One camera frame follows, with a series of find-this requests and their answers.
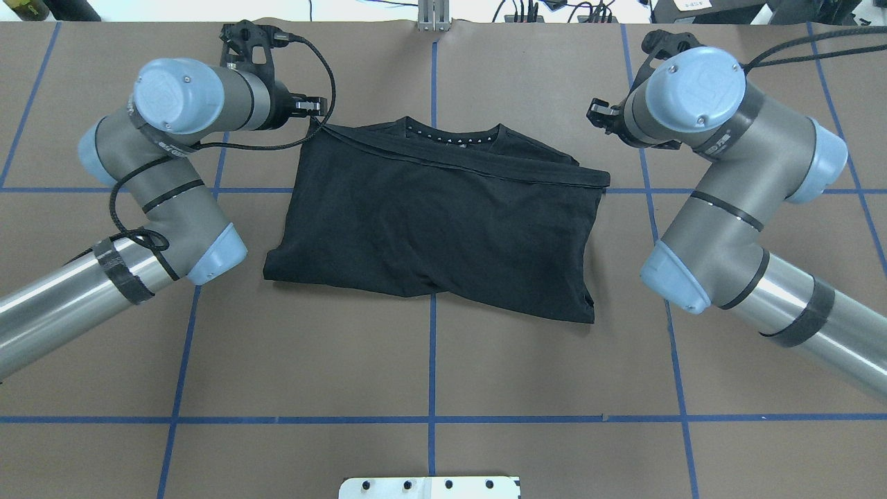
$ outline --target shirt neckline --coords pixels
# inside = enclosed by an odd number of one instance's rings
[[[490,150],[494,149],[496,144],[505,135],[505,126],[500,123],[487,131],[469,131],[454,133],[443,131],[432,126],[426,125],[418,120],[405,116],[398,120],[403,125],[403,133],[405,139],[412,137],[421,137],[430,142],[443,145],[464,146],[468,148],[472,145],[490,146]]]

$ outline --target white metal plate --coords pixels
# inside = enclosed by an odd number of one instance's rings
[[[520,499],[518,477],[402,477],[347,479],[339,499]]]

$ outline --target black cord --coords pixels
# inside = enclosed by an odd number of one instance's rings
[[[579,2],[579,4],[573,6],[573,12],[569,13],[569,18],[567,18],[568,23],[573,20],[573,15],[576,14],[576,11],[579,10],[579,7],[583,7],[583,6],[588,7],[588,16],[591,17],[592,9],[594,8],[594,5],[592,5],[591,2]]]
[[[375,4],[391,4],[401,7],[418,7],[419,4],[407,4],[405,2],[390,2],[389,0],[363,0],[364,2],[373,2]]]
[[[789,40],[784,44],[778,44],[770,49],[767,49],[760,53],[755,59],[749,61],[748,64],[742,66],[745,74],[747,75],[752,69],[755,67],[766,67],[766,66],[776,66],[778,64],[789,64],[790,62],[804,62],[807,60],[818,60],[818,59],[830,59],[833,57],[839,57],[844,55],[853,55],[874,51],[883,51],[887,50],[887,44],[881,45],[871,45],[868,47],[860,47],[857,49],[848,49],[844,51],[833,51],[833,52],[825,52],[819,54],[811,54],[800,57],[790,57],[786,59],[777,59],[770,60],[764,62],[764,59],[772,56],[776,52],[784,51],[790,47],[794,47],[797,45],[809,44],[812,42],[818,42],[819,40],[828,40],[829,38],[839,38],[843,36],[861,36],[861,35],[877,35],[887,33],[887,27],[885,26],[870,26],[865,28],[849,28],[849,29],[838,29],[837,31],[829,31],[827,33],[820,33],[818,35],[813,36],[802,36],[801,38],[796,38],[794,40]]]
[[[324,126],[326,126],[326,122],[329,121],[330,116],[333,115],[333,109],[335,109],[335,77],[333,76],[333,70],[330,68],[329,63],[326,62],[326,59],[324,59],[324,56],[320,53],[318,48],[315,47],[314,44],[309,42],[307,39],[289,33],[289,41],[296,42],[298,44],[304,44],[308,48],[310,48],[311,51],[314,52],[314,55],[318,56],[318,59],[320,59],[320,63],[324,65],[326,73],[330,77],[330,107],[329,109],[327,109],[326,115],[323,117],[323,119],[320,120],[318,127],[315,128],[313,132],[309,133],[301,139],[296,140],[295,142],[290,142],[289,144],[281,144],[279,146],[248,146],[246,144],[231,144],[228,142],[208,142],[206,144],[196,144],[193,146],[194,149],[200,150],[207,147],[228,147],[229,149],[243,149],[247,151],[279,151],[280,149],[288,149],[290,147],[296,147],[304,144],[305,142],[308,142],[309,140],[313,139],[314,136],[317,135],[322,128],[324,128]]]
[[[496,18],[498,17],[498,12],[500,10],[502,10],[502,5],[505,5],[505,1],[506,0],[502,0],[501,2],[499,2],[499,7],[496,7],[496,13],[493,14],[493,20],[490,22],[496,22]]]
[[[142,166],[136,168],[130,173],[126,174],[120,180],[114,183],[114,187],[111,188],[111,195],[108,198],[108,213],[111,215],[111,222],[114,223],[114,226],[117,227],[117,230],[120,231],[117,234],[112,235],[109,239],[111,241],[117,241],[118,239],[123,239],[124,237],[130,238],[134,243],[138,244],[143,248],[149,249],[151,252],[165,251],[169,249],[169,239],[166,238],[163,234],[145,228],[138,229],[128,229],[121,221],[120,217],[117,215],[117,194],[120,193],[120,190],[123,188],[123,185],[135,178],[137,175],[144,173],[147,170],[157,166],[158,164],[163,164],[167,161],[170,161],[172,158],[164,156],[162,158],[156,159],[152,162],[143,164]],[[92,248],[89,248],[85,251],[82,251],[76,257],[68,260],[68,263],[73,262],[79,257],[84,255],[89,255],[92,252]]]

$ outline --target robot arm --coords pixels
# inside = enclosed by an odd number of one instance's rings
[[[887,319],[757,242],[783,201],[808,202],[837,179],[844,141],[767,97],[729,53],[688,34],[677,50],[675,38],[651,47],[663,36],[651,35],[645,51],[665,61],[620,105],[596,99],[589,119],[633,147],[687,144],[711,166],[641,279],[687,312],[730,310],[887,398]]]
[[[274,80],[271,47],[295,36],[241,21],[224,25],[220,37],[221,67],[194,59],[148,63],[130,102],[81,139],[85,169],[108,186],[122,182],[148,223],[141,235],[106,238],[0,298],[0,380],[180,276],[205,284],[246,257],[237,230],[187,155],[211,132],[278,128],[292,116],[326,114],[326,102],[290,94]],[[253,49],[265,51],[265,63],[253,63]]]

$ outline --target blue joint cap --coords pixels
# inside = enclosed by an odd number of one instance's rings
[[[102,184],[111,187],[117,183],[117,180],[105,170],[105,165],[98,158],[98,149],[96,148],[96,131],[98,131],[99,123],[102,123],[101,120],[98,120],[80,137],[80,142],[77,144],[77,155],[80,157],[80,164],[83,165],[87,173]]]
[[[188,279],[198,286],[206,284],[237,266],[246,257],[247,246],[237,234],[234,224],[228,224],[188,273]]]
[[[647,80],[645,97],[650,114],[670,130],[714,130],[745,97],[745,73],[728,52],[696,47],[663,61]]]
[[[699,314],[711,305],[708,293],[690,269],[662,241],[656,242],[653,252],[641,267],[640,279],[660,296],[687,312]]]
[[[801,186],[786,201],[800,204],[808,202],[822,194],[826,187],[831,186],[844,171],[847,163],[847,143],[834,133],[822,128],[816,120],[810,118],[816,130],[816,148],[807,176]]]
[[[145,64],[133,95],[145,121],[179,135],[207,129],[224,104],[222,80],[195,59],[155,59]]]

